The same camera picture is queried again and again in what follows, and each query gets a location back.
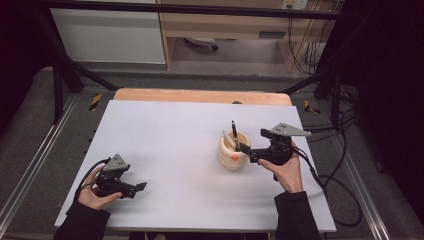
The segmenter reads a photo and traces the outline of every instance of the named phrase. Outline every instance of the gray floor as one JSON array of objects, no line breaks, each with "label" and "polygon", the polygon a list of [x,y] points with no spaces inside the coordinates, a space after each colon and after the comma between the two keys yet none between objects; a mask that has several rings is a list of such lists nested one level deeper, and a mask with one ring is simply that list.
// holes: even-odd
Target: gray floor
[{"label": "gray floor", "polygon": [[[192,46],[183,40],[177,42],[174,68],[163,66],[139,66],[128,72],[118,66],[112,73],[98,65],[99,75],[117,85],[142,88],[176,88],[207,90],[238,90],[275,92],[300,81],[299,73],[287,74],[275,43],[258,41],[222,40],[218,52]],[[104,91],[94,112],[89,105],[98,90],[97,84],[85,80],[87,90],[77,96],[77,102],[59,137],[44,161],[37,177],[11,221],[7,234],[31,233],[51,235],[53,223],[59,213],[58,206],[73,182],[84,159],[84,151],[101,120],[109,99],[114,93]],[[293,94],[292,101],[298,107],[304,126],[327,122],[324,114],[304,110],[304,101],[313,108],[329,106],[329,100],[315,101],[310,85]],[[4,206],[32,157],[47,135],[53,119],[53,88],[50,71],[40,72],[27,99],[15,115],[6,133],[0,138],[0,204]],[[310,139],[328,136],[331,132],[316,133]],[[391,239],[424,239],[422,224],[409,207],[391,176],[377,171],[374,156],[367,146],[360,126],[347,131],[348,151],[355,161]],[[310,148],[319,174],[329,174],[340,158],[334,138],[311,142]],[[344,166],[336,177],[352,188]],[[329,185],[329,200],[333,216],[341,222],[352,222],[358,217],[352,198],[337,184]],[[356,227],[337,225],[336,233],[329,239],[373,239],[367,219]],[[128,233],[108,231],[110,236],[127,236]]]}]

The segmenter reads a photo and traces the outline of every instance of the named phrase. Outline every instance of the wire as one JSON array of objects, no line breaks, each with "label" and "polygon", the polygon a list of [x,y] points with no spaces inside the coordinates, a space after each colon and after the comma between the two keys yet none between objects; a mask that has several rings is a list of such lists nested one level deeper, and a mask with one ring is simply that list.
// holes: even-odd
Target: wire
[{"label": "wire", "polygon": [[324,192],[325,198],[327,198],[327,189],[322,184],[322,182],[319,180],[318,174],[317,174],[315,168],[312,166],[311,161],[309,161],[308,155],[302,149],[297,148],[297,147],[292,147],[292,150],[293,150],[293,152],[295,152],[297,155],[299,155],[300,157],[302,157],[306,161],[306,163],[309,166],[309,170],[312,173],[312,177],[315,179],[315,182],[318,184],[318,186],[321,187],[322,191]]},{"label": "wire", "polygon": [[327,186],[328,182],[330,182],[330,180],[332,180],[332,178],[334,177],[334,175],[336,174],[336,172],[340,169],[340,166],[342,165],[343,160],[344,160],[344,157],[346,155],[347,141],[346,141],[346,132],[344,131],[344,128],[343,128],[343,125],[344,125],[343,117],[344,117],[345,114],[347,114],[351,110],[352,109],[349,109],[348,111],[346,111],[346,112],[343,113],[342,121],[341,121],[341,124],[340,124],[341,132],[342,132],[342,138],[343,138],[343,152],[342,152],[342,156],[341,156],[341,158],[339,160],[339,163],[337,164],[336,168],[333,170],[333,172],[330,174],[330,177],[324,183],[324,186],[325,187]]},{"label": "wire", "polygon": [[[318,176],[319,178],[322,178],[322,177],[326,177],[326,178],[330,178],[330,176],[328,176],[328,175],[319,175]],[[334,219],[334,221],[336,222],[336,223],[338,223],[338,224],[340,224],[340,225],[342,225],[342,226],[345,226],[345,227],[356,227],[356,226],[358,226],[360,223],[361,223],[361,221],[362,221],[362,217],[363,217],[363,214],[362,214],[362,211],[361,211],[361,204],[359,203],[359,200],[358,200],[358,198],[356,198],[356,196],[355,196],[355,194],[353,194],[353,192],[352,191],[350,191],[350,189],[349,188],[347,188],[346,187],[346,185],[344,185],[340,180],[338,180],[337,178],[335,178],[335,177],[331,177],[332,178],[332,180],[334,181],[334,182],[336,182],[337,184],[339,184],[344,190],[346,190],[346,192],[353,198],[353,200],[355,201],[355,204],[356,204],[356,206],[358,207],[357,209],[358,209],[358,219],[355,221],[355,222],[353,222],[353,223],[343,223],[343,222],[341,222],[340,220],[337,220],[336,218],[334,218],[333,217],[333,219]]]},{"label": "wire", "polygon": [[[349,128],[350,128],[353,124],[355,124],[355,122],[351,122],[351,123],[349,123],[349,125],[346,127],[345,131],[349,130]],[[341,134],[341,132],[338,132],[338,133],[336,133],[336,134],[332,134],[332,135],[328,135],[328,136],[325,136],[325,137],[322,137],[322,138],[318,138],[318,139],[315,139],[315,140],[311,140],[311,141],[308,141],[308,143],[318,142],[318,141],[321,141],[321,140],[324,140],[324,139],[327,139],[327,138],[330,138],[330,137],[333,137],[333,136],[336,136],[336,135],[339,135],[339,134]]]},{"label": "wire", "polygon": [[87,177],[88,177],[88,175],[94,170],[94,168],[96,168],[98,165],[100,165],[100,164],[102,164],[102,163],[104,163],[104,164],[107,164],[108,162],[109,162],[109,160],[110,160],[110,158],[108,158],[108,159],[104,159],[104,160],[101,160],[101,161],[98,161],[97,163],[95,163],[91,168],[90,168],[90,170],[88,170],[88,172],[85,174],[85,176],[81,179],[81,182],[80,182],[80,184],[78,185],[78,187],[77,187],[77,190],[75,190],[75,195],[74,195],[74,201],[77,201],[78,200],[78,197],[79,197],[79,194],[81,193],[81,190],[82,190],[82,188],[83,187],[85,187],[85,186],[87,186],[87,185],[89,185],[89,184],[93,184],[93,183],[89,183],[89,184],[85,184],[85,185],[83,185],[84,184],[84,182],[85,182],[85,180],[87,179]]}]

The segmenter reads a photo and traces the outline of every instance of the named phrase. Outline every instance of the table surface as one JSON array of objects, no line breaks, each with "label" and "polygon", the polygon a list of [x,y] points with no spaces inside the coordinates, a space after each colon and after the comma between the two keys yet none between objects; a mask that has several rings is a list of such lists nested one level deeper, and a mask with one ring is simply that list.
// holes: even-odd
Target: table surface
[{"label": "table surface", "polygon": [[[160,95],[165,90],[148,91],[161,93],[156,98],[163,98]],[[165,92],[190,95],[185,90]],[[189,92],[194,95],[206,93]],[[99,160],[119,153],[131,165],[121,180],[129,184],[146,181],[147,186],[134,199],[118,200],[108,206],[106,210],[112,214],[109,228],[123,231],[274,231],[277,212],[273,198],[282,188],[273,181],[272,173],[250,163],[240,170],[228,170],[218,162],[221,131],[230,130],[232,120],[238,131],[249,136],[253,148],[269,146],[268,139],[260,136],[260,128],[270,129],[280,122],[301,127],[297,110],[292,106],[157,99],[110,101],[55,225],[64,221],[73,193],[86,171]],[[293,137],[293,140],[313,163],[305,137]],[[304,161],[301,170],[318,229],[335,231],[325,197]]]}]

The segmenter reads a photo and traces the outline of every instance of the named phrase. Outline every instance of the tripod leg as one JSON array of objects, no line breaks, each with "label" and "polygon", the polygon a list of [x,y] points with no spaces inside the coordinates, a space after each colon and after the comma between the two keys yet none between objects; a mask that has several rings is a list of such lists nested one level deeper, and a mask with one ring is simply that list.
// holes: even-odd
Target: tripod leg
[{"label": "tripod leg", "polygon": [[84,74],[86,77],[90,78],[91,80],[95,81],[96,83],[102,85],[103,87],[109,89],[109,90],[118,90],[121,87],[115,86],[103,78],[97,76],[96,74],[92,73],[88,69],[84,68],[83,66],[79,65],[78,63],[74,62],[70,57],[67,56],[67,62],[78,72],[81,74]]}]

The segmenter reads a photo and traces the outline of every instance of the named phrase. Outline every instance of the forearm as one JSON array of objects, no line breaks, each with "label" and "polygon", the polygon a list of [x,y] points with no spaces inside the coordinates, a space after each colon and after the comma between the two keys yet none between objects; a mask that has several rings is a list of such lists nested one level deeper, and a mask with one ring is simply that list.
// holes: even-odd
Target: forearm
[{"label": "forearm", "polygon": [[66,214],[65,221],[54,235],[55,240],[103,239],[110,213],[74,202]]},{"label": "forearm", "polygon": [[278,211],[277,240],[321,239],[306,192],[285,192],[274,200]]}]

